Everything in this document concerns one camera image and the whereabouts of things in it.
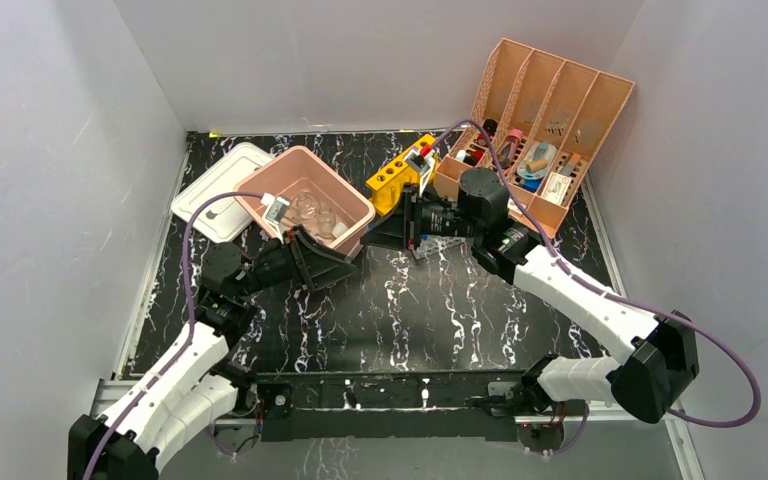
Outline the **clear glass bottle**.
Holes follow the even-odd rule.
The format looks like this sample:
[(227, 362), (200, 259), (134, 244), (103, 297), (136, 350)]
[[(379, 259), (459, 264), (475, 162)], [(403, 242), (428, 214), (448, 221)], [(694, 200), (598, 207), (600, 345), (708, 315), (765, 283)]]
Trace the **clear glass bottle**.
[(321, 206), (315, 216), (317, 234), (324, 239), (334, 239), (336, 215), (330, 206)]

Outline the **pink desk organizer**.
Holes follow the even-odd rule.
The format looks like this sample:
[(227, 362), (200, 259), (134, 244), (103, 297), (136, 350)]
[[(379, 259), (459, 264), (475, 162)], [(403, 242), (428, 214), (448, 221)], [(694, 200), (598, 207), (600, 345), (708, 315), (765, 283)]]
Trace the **pink desk organizer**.
[[(478, 88), (472, 119), (498, 121), (493, 146), (499, 148), (510, 129), (523, 132), (514, 164), (505, 171), (515, 198), (554, 236), (611, 128), (631, 97), (635, 84), (605, 71), (502, 39), (490, 54)], [(542, 180), (516, 174), (529, 148), (537, 142), (557, 147)], [(573, 179), (566, 206), (541, 198), (550, 172)]]

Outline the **white bin lid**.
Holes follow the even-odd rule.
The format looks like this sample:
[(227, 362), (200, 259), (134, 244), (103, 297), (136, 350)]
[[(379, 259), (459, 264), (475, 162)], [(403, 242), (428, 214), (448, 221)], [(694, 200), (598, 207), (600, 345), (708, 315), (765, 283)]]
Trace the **white bin lid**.
[[(233, 191), (239, 182), (273, 159), (273, 155), (249, 142), (233, 147), (173, 199), (171, 212), (188, 222), (195, 210), (207, 200)], [(225, 198), (205, 209), (193, 229), (214, 243), (222, 243), (234, 240), (251, 222), (251, 215), (236, 198)]]

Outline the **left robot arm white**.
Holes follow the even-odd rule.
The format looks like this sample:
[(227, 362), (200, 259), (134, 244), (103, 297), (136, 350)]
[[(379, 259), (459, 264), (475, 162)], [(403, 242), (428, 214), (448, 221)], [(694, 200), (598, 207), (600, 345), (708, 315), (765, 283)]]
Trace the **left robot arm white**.
[(248, 258), (240, 246), (210, 246), (189, 321), (155, 365), (102, 413), (68, 435), (70, 479), (157, 479), (169, 461), (221, 416), (254, 411), (251, 373), (227, 358), (256, 312), (247, 297), (285, 282), (317, 291), (354, 275), (352, 260), (294, 227)]

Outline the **yellow test tube rack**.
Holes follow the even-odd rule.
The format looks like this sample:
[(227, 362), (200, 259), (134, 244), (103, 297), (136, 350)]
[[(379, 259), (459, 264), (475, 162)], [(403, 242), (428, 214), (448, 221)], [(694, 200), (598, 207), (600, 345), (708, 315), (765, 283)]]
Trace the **yellow test tube rack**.
[(440, 162), (439, 152), (433, 151), (426, 156), (426, 159), (431, 161), (431, 169), (426, 173), (418, 173), (407, 159), (413, 154), (419, 154), (423, 148), (430, 146), (434, 141), (435, 138), (430, 134), (421, 136), (409, 148), (367, 179), (366, 186), (370, 189), (369, 200), (377, 215), (384, 216), (397, 206), (405, 183), (422, 184), (426, 187), (431, 185)]

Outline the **clear acrylic tube rack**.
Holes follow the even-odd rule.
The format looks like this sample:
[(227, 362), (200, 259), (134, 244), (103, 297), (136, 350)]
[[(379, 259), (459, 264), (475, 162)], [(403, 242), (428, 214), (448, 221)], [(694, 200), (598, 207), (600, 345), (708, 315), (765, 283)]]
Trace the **clear acrylic tube rack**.
[(417, 261), (425, 260), (450, 248), (459, 247), (464, 241), (463, 237), (426, 235), (421, 238), (420, 244), (411, 250), (411, 255)]

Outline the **pink plastic bin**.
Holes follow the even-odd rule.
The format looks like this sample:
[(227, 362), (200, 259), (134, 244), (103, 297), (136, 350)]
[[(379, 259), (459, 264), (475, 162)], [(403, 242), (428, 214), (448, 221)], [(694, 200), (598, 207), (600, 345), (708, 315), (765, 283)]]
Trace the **pink plastic bin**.
[(283, 197), (289, 207), (281, 219), (283, 231), (303, 226), (318, 241), (350, 258), (361, 249), (360, 238), (375, 216), (372, 203), (347, 180), (303, 146), (292, 147), (236, 184), (238, 191), (261, 193), (258, 200), (238, 197), (266, 233), (275, 237), (265, 219), (269, 196)]

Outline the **red black bottle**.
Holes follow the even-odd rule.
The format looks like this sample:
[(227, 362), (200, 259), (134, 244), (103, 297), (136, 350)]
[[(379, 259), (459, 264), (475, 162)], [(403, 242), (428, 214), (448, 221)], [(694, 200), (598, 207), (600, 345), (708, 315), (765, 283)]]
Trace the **red black bottle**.
[[(483, 121), (482, 128), (492, 140), (498, 128), (498, 121), (487, 118)], [(476, 133), (467, 145), (456, 152), (455, 159), (469, 166), (477, 166), (489, 148), (490, 142), (480, 133)]]

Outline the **white label box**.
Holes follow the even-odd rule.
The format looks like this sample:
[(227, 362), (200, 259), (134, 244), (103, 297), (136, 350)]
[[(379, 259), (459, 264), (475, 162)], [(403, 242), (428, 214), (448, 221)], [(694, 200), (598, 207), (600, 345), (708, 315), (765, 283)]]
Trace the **white label box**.
[(542, 191), (539, 194), (544, 200), (559, 206), (566, 206), (566, 200), (570, 193), (573, 179), (568, 175), (558, 172), (550, 172), (543, 182)]

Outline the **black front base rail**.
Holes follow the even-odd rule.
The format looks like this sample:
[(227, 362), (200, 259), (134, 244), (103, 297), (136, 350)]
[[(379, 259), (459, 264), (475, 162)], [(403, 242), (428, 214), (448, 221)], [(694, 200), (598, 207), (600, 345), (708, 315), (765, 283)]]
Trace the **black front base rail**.
[(266, 442), (354, 437), (514, 441), (532, 414), (522, 372), (261, 373)]

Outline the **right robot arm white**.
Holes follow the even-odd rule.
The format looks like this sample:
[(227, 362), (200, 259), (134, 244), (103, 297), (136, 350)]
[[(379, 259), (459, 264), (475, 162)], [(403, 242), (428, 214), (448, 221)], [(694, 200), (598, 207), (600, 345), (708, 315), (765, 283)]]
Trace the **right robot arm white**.
[(552, 256), (536, 231), (511, 216), (514, 204), (494, 171), (470, 168), (460, 176), (454, 202), (405, 185), (399, 204), (361, 242), (413, 250), (427, 236), (469, 239), (473, 258), (488, 273), (547, 302), (607, 351), (589, 359), (547, 355), (518, 386), (476, 399), (474, 406), (547, 414), (571, 400), (601, 401), (640, 421), (659, 422), (699, 373), (694, 331), (611, 301), (604, 286), (581, 285), (580, 271)]

